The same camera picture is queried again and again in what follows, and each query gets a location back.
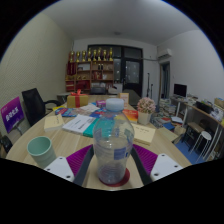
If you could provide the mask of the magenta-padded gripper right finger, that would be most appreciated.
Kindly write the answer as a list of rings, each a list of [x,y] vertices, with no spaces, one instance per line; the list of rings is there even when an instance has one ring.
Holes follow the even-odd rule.
[[[133,145],[131,156],[143,185],[148,185],[182,169],[181,165],[165,153],[157,155],[136,144]]]

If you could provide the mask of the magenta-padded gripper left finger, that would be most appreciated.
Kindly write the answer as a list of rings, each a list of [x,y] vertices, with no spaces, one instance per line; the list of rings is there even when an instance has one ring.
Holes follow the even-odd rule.
[[[45,171],[81,186],[84,182],[88,167],[94,155],[93,146],[86,146],[67,158],[58,157]]]

